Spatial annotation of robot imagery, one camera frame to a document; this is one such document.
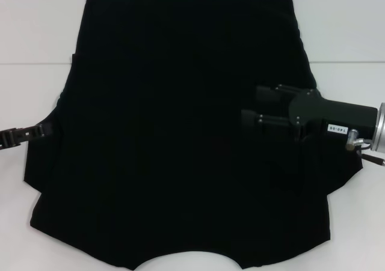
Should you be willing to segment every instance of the cloth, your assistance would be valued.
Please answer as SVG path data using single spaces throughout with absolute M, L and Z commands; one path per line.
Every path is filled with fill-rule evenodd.
M 329 240 L 327 194 L 361 161 L 242 133 L 255 86 L 278 84 L 316 88 L 292 0 L 87 0 L 54 134 L 28 146 L 31 226 L 132 270 L 183 251 L 248 268 Z

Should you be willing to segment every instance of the white background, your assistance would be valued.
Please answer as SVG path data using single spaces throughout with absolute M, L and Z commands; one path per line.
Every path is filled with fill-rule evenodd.
M 33 125 L 54 107 L 70 70 L 84 4 L 0 0 L 0 130 Z M 385 101 L 385 0 L 294 0 L 294 5 L 323 95 L 378 108 Z M 23 182 L 25 158 L 26 144 L 0 152 L 0 270 L 116 270 L 29 226 L 39 193 Z M 331 241 L 249 270 L 385 270 L 385 168 L 367 162 L 364 167 L 328 198 Z M 189 252 L 153 259 L 137 270 L 240 268 L 230 258 Z

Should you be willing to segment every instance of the sleeve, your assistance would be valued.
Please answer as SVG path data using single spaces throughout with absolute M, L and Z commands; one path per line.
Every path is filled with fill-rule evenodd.
M 39 192 L 44 191 L 60 152 L 63 132 L 56 113 L 54 109 L 41 122 L 51 124 L 52 134 L 28 143 L 24 181 Z

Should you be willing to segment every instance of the black clamp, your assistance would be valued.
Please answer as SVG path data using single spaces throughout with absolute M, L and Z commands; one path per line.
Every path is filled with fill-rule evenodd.
M 293 98 L 296 98 L 298 95 L 300 95 L 303 92 L 308 92 L 310 90 L 304 90 L 300 88 L 290 87 L 286 85 L 278 85 L 276 88 L 270 89 L 268 87 L 264 86 L 257 86 L 256 94 L 259 95 L 262 99 L 266 97 L 274 97 L 274 93 L 280 93 L 285 94 L 289 97 L 291 97 L 291 100 Z M 266 124 L 266 125 L 272 125 L 272 126 L 283 126 L 288 128 L 293 128 L 295 130 L 295 141 L 300 141 L 302 135 L 303 135 L 303 125 L 300 124 L 300 118 L 296 116 L 296 120 L 293 122 L 291 120 L 291 117 L 285 118 L 285 117 L 275 117 L 275 116 L 269 116 L 264 114 L 257 114 L 255 113 L 256 120 L 258 124 Z
M 44 138 L 51 133 L 51 124 L 38 124 L 24 129 L 0 131 L 0 150 L 17 147 L 20 143 Z

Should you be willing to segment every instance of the metal cylinder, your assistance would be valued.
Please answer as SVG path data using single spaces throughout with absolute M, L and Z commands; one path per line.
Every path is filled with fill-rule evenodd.
M 362 139 L 362 138 L 356 139 L 356 140 L 353 142 L 353 144 L 354 144 L 355 146 L 361 146 L 361 145 L 365 144 L 365 139 Z
M 372 151 L 385 153 L 385 103 L 381 104 L 377 114 Z
M 359 132 L 357 130 L 350 130 L 348 134 L 348 140 L 346 142 L 346 149 L 348 151 L 353 151 L 356 148 L 356 139 L 359 136 Z

